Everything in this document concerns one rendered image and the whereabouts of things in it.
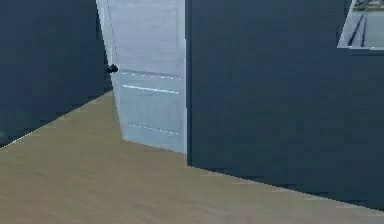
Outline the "pale grey room door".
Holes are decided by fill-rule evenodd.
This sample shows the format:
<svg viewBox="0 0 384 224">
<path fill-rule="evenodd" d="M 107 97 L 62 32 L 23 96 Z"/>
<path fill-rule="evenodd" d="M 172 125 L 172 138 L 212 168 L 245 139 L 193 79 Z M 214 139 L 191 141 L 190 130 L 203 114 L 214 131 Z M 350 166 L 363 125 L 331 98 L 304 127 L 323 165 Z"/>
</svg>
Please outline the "pale grey room door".
<svg viewBox="0 0 384 224">
<path fill-rule="evenodd" d="M 186 151 L 186 0 L 96 0 L 122 138 Z"/>
</svg>

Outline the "white framed window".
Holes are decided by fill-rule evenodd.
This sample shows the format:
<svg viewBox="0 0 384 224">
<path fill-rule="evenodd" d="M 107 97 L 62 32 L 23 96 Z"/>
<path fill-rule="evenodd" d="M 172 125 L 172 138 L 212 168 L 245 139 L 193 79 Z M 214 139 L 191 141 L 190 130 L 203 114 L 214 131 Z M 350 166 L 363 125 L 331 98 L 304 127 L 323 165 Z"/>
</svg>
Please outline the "white framed window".
<svg viewBox="0 0 384 224">
<path fill-rule="evenodd" d="M 351 0 L 337 47 L 384 50 L 384 0 Z"/>
</svg>

